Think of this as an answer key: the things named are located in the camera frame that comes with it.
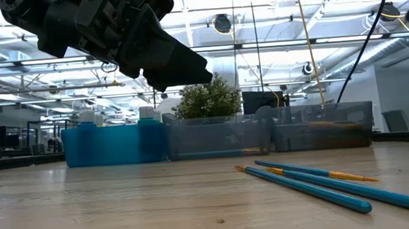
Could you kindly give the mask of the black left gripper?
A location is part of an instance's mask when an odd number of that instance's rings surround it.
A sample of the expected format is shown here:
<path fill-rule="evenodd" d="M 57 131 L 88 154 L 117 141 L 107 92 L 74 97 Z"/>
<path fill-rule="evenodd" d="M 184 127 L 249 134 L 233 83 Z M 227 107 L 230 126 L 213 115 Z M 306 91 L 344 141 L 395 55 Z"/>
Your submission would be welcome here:
<path fill-rule="evenodd" d="M 171 86 L 208 84 L 207 60 L 173 38 L 159 20 L 174 0 L 54 0 L 44 17 L 47 52 L 67 48 L 103 62 L 120 62 L 131 78 L 143 75 L 160 92 Z"/>

